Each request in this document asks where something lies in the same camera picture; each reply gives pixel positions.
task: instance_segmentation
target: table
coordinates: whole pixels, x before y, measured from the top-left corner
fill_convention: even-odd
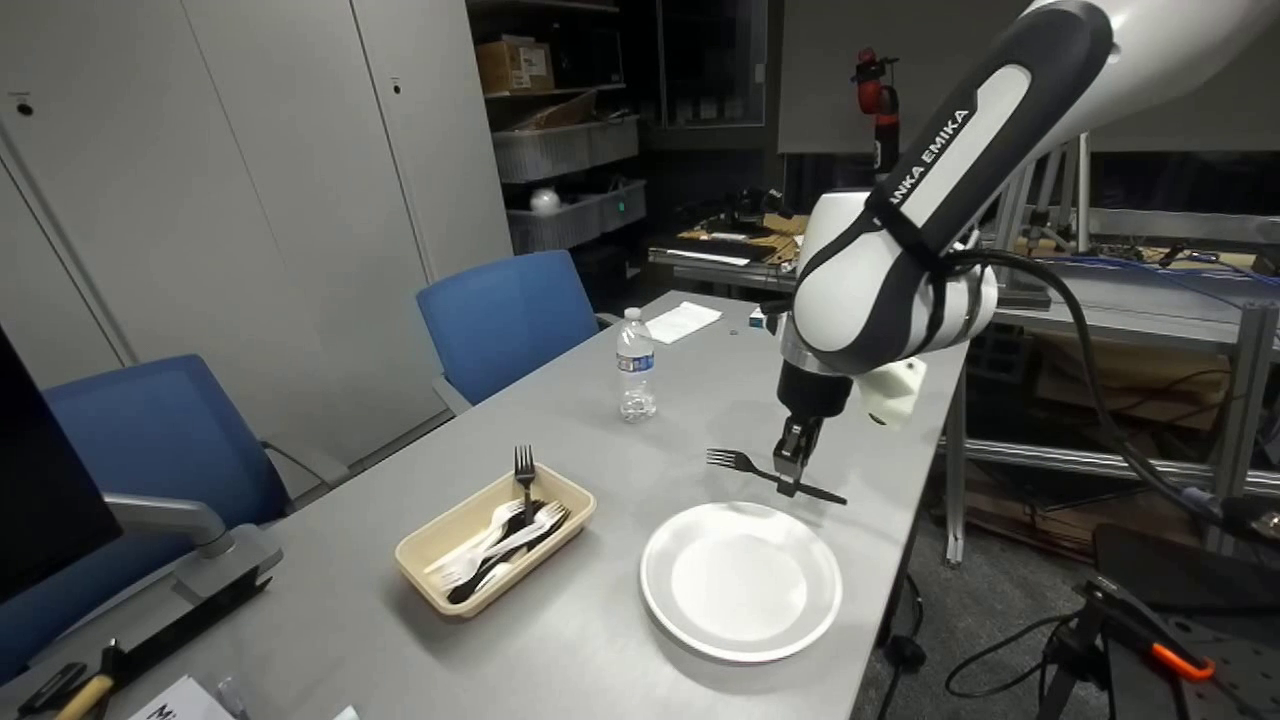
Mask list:
[[[449,427],[280,519],[270,586],[164,658],[111,713],[139,709],[180,670],[234,674],[250,717],[847,717],[904,556],[964,349],[926,354],[926,389],[904,427],[853,408],[827,425],[808,479],[853,502],[782,500],[705,463],[733,445],[767,461],[782,425],[776,338],[747,304],[671,290],[722,315],[659,350],[659,417],[610,411],[607,335],[553,360]],[[473,624],[440,619],[397,572],[400,536],[508,468],[511,445],[584,488],[599,509],[581,539]],[[760,500],[797,513],[838,556],[845,608],[803,655],[735,669],[684,653],[639,601],[639,549],[678,509]],[[0,692],[10,709],[45,670]]]

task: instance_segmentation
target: white plate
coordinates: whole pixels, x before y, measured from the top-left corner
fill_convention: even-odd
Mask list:
[[[700,502],[659,523],[639,586],[674,641],[733,664],[803,653],[845,601],[831,549],[762,502]]]

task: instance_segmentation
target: water bottle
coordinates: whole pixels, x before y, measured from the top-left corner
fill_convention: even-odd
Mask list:
[[[623,310],[623,322],[610,335],[610,354],[614,354],[614,411],[623,420],[654,417],[654,397],[652,397],[654,343],[639,322],[639,306]]]

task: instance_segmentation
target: office chair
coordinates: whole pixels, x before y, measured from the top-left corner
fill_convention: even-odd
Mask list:
[[[286,513],[284,484],[199,354],[45,392],[102,492],[204,500],[234,523]],[[91,608],[183,556],[189,539],[118,536],[0,602],[0,684]]]
[[[453,411],[488,399],[599,322],[562,246],[508,257],[415,290]]]

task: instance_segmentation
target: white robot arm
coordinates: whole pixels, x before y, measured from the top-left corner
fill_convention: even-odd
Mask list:
[[[939,257],[964,246],[1009,177],[1084,126],[1194,86],[1275,17],[1280,0],[1032,0],[859,209],[818,204],[780,328],[790,417],[776,468],[803,470],[853,375],[991,318],[991,272],[947,275]]]

